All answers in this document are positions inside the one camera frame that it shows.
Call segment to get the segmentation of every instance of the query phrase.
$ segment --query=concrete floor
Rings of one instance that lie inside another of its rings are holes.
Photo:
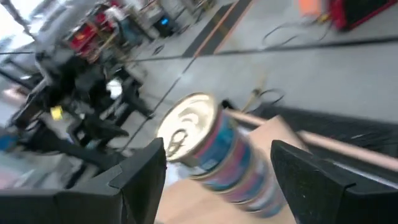
[[[135,57],[148,59],[181,55],[220,6],[229,2],[219,0],[202,21],[185,33],[148,45],[135,52]],[[294,2],[254,0],[220,52],[262,48],[261,40],[266,33],[284,22],[300,19]],[[397,12],[398,6],[394,6],[346,34],[332,29],[322,41],[398,35],[398,30],[394,29],[398,22]],[[193,19],[188,17],[180,19],[182,21],[189,24]],[[281,30],[269,38],[269,44],[281,43],[295,34],[303,34],[307,38],[290,44],[305,44],[321,37],[326,28],[327,25]],[[165,44],[163,51],[152,56],[154,48],[160,44]],[[131,137],[115,139],[111,144],[144,147],[154,138],[167,110],[178,99],[196,91],[212,93],[219,100],[229,98],[243,106],[263,76],[267,78],[264,88],[280,88],[285,92],[284,105],[398,122],[398,106],[394,106],[398,93],[397,52],[398,44],[386,44],[140,62],[149,72],[144,98],[155,108],[156,117],[145,122],[139,114],[132,114],[123,126]]]

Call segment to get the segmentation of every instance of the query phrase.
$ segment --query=wire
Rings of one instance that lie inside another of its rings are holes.
[[[268,34],[266,34],[266,35],[262,38],[261,44],[262,44],[263,47],[281,47],[281,46],[283,46],[283,45],[285,45],[285,44],[288,44],[288,43],[291,42],[292,40],[295,40],[295,39],[298,39],[298,38],[301,38],[301,39],[308,39],[308,40],[311,40],[311,42],[319,42],[319,41],[322,41],[322,40],[328,35],[329,31],[331,30],[331,27],[332,27],[333,23],[329,23],[329,25],[328,25],[328,27],[326,28],[325,32],[323,33],[323,35],[322,35],[319,39],[313,39],[313,38],[308,37],[308,36],[306,36],[306,35],[297,34],[297,35],[294,35],[293,37],[291,37],[291,38],[289,38],[289,39],[287,39],[287,40],[285,40],[285,41],[283,41],[282,43],[279,43],[279,44],[274,44],[274,45],[271,45],[271,46],[267,46],[267,44],[266,44],[267,38],[268,38],[269,36],[271,36],[274,32],[276,32],[276,31],[278,31],[278,30],[280,30],[280,29],[289,28],[289,27],[310,27],[310,26],[313,26],[313,25],[315,25],[315,24],[318,24],[317,22],[318,22],[318,20],[313,21],[313,22],[308,22],[308,23],[284,23],[284,24],[282,24],[282,25],[277,26],[276,28],[274,28],[273,30],[271,30]]]
[[[35,52],[0,52],[0,55],[34,54]]]

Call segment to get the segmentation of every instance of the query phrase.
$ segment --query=tin can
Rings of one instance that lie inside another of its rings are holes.
[[[283,209],[285,204],[286,204],[285,197],[282,191],[279,189],[273,195],[273,197],[268,201],[268,203],[264,205],[263,208],[249,213],[258,218],[270,218],[273,217],[274,215],[277,215]]]
[[[167,112],[156,136],[163,138],[169,162],[187,166],[190,175],[203,175],[234,147],[238,132],[233,124],[214,97],[194,93]]]
[[[278,181],[276,181],[276,178],[273,176],[265,181],[261,191],[255,197],[244,202],[236,203],[235,205],[241,210],[247,212],[258,211],[272,202],[272,199],[274,198],[274,195],[277,194],[278,190],[280,190]]]
[[[190,178],[201,182],[211,190],[226,190],[241,180],[249,168],[252,158],[250,143],[241,136],[235,139],[233,150],[213,171]]]
[[[268,178],[268,166],[257,151],[253,153],[255,160],[250,164],[241,181],[228,190],[216,191],[216,194],[220,194],[229,202],[239,203],[254,198],[261,191]]]

